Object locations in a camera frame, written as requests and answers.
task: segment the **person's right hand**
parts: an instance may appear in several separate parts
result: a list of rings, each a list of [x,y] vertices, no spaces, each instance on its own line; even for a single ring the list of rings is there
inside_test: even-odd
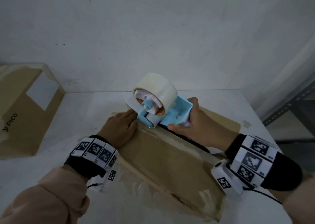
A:
[[[238,133],[223,127],[207,116],[205,112],[199,110],[199,103],[196,97],[189,98],[188,100],[194,105],[189,115],[190,127],[169,124],[167,128],[203,146],[215,147],[226,151]]]

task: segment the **tape gun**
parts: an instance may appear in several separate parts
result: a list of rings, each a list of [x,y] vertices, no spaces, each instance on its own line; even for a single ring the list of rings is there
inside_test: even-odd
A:
[[[125,102],[138,113],[138,120],[150,128],[159,123],[189,126],[193,104],[178,95],[175,86],[162,75],[145,75]]]

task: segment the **hand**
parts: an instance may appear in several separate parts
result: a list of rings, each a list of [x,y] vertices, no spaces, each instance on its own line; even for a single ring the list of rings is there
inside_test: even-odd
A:
[[[124,113],[111,116],[97,135],[103,137],[114,148],[121,147],[126,143],[138,127],[137,113],[130,109]]]
[[[194,105],[189,115],[191,126],[169,124],[167,128],[203,146],[211,146],[226,151],[238,133],[223,127],[207,116],[205,112],[199,110],[197,98],[192,97],[188,100]]]

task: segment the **roll of tape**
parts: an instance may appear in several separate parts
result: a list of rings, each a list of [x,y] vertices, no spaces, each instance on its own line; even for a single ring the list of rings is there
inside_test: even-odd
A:
[[[133,89],[133,94],[137,89],[149,91],[159,99],[164,110],[163,112],[156,113],[158,116],[165,115],[177,98],[175,86],[168,79],[156,73],[148,73],[145,75]]]

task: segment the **white tabletop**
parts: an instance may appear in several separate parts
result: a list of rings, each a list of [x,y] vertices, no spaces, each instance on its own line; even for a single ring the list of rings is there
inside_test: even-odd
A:
[[[179,94],[185,98],[195,96],[201,106],[240,123],[241,133],[274,143],[241,91],[179,91]],[[131,92],[67,93],[37,155],[0,161],[0,211],[19,192],[36,184],[52,168],[61,166],[78,140],[95,134],[112,112],[125,111],[124,100],[129,95]],[[185,214],[126,168],[119,166],[117,173],[117,183],[105,193],[88,190],[91,204],[79,223],[204,223]],[[291,220],[277,202],[246,191],[241,201],[229,201],[220,223],[278,224]]]

